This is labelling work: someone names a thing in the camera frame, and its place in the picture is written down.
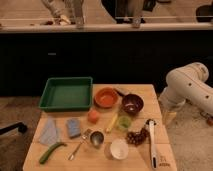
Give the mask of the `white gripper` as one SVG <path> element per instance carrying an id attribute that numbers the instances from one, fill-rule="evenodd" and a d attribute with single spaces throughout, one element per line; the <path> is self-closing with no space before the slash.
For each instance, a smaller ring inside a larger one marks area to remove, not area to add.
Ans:
<path id="1" fill-rule="evenodd" d="M 173 91 L 163 91 L 158 98 L 162 106 L 163 124 L 168 125 L 176 117 L 186 100 Z"/>

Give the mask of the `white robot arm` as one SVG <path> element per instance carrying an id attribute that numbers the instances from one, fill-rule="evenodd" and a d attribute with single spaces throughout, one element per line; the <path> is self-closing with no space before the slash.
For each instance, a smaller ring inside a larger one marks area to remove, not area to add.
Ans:
<path id="1" fill-rule="evenodd" d="M 167 86 L 159 96 L 164 125 L 175 118 L 177 111 L 187 100 L 207 116 L 213 117 L 213 87 L 206 84 L 208 77 L 208 68 L 200 62 L 190 63 L 167 73 Z"/>

